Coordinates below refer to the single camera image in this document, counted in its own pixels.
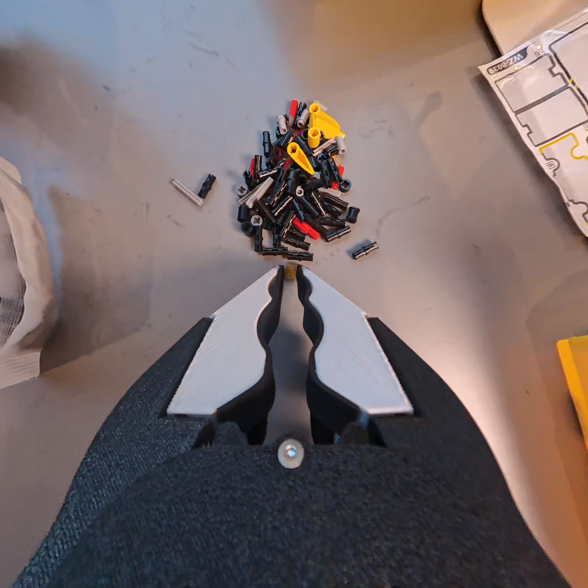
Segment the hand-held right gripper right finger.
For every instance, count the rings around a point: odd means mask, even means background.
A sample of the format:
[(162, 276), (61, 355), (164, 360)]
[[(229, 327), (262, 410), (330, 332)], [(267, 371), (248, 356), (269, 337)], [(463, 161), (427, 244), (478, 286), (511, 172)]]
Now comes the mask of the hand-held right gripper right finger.
[(312, 342), (307, 404), (313, 417), (412, 415), (369, 316), (318, 275), (297, 267), (303, 328)]

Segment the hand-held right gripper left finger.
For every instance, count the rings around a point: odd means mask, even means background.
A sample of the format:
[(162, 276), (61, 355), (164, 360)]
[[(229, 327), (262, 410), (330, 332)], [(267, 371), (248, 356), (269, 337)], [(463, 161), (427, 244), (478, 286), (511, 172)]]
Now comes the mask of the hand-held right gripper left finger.
[(169, 415), (267, 418), (275, 401), (269, 342), (280, 319), (283, 283), (284, 268), (277, 265), (210, 316)]

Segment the pile of mixed small plastic parts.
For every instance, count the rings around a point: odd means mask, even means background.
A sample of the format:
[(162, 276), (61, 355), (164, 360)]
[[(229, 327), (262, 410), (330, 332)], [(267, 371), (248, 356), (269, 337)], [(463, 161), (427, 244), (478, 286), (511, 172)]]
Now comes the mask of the pile of mixed small plastic parts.
[(236, 221), (255, 254), (311, 262), (311, 246), (348, 236), (360, 208), (344, 199), (352, 182), (344, 176), (345, 133), (319, 100), (292, 99), (261, 133), (255, 154), (236, 186)]

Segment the clear plastic bag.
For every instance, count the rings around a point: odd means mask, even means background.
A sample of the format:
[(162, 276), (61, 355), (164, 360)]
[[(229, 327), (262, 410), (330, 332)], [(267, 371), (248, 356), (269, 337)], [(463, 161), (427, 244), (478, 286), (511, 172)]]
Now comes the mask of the clear plastic bag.
[(57, 317), (48, 242), (19, 170), (1, 158), (1, 388), (40, 374)]

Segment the grey desk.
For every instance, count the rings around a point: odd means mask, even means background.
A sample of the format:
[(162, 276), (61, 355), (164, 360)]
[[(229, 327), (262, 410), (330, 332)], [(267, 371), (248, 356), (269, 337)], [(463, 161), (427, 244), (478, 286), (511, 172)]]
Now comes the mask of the grey desk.
[(587, 241), (479, 75), (480, 3), (1, 1), (1, 155), (59, 302), (41, 376), (1, 391), (1, 587), (131, 384), (277, 262), (233, 200), (292, 98), (342, 125), (361, 209), (309, 267), (445, 379), (587, 587), (587, 455), (555, 350), (587, 330)]

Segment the yellow flat box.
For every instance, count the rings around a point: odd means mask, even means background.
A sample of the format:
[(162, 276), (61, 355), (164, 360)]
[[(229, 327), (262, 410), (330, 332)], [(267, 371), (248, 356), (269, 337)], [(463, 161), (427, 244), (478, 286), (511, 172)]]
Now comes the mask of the yellow flat box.
[(556, 348), (587, 445), (587, 335), (560, 340)]

